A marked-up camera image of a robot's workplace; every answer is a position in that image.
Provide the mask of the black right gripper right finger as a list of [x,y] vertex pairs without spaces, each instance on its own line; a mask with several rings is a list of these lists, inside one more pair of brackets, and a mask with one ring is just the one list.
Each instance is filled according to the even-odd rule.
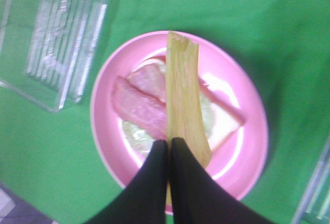
[[173,138],[170,187],[174,223],[272,223],[220,187],[182,138]]

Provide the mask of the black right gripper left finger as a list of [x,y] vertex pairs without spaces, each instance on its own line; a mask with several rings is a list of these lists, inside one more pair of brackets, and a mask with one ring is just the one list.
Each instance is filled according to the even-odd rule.
[[168,146],[157,140],[127,187],[86,223],[165,223],[167,176]]

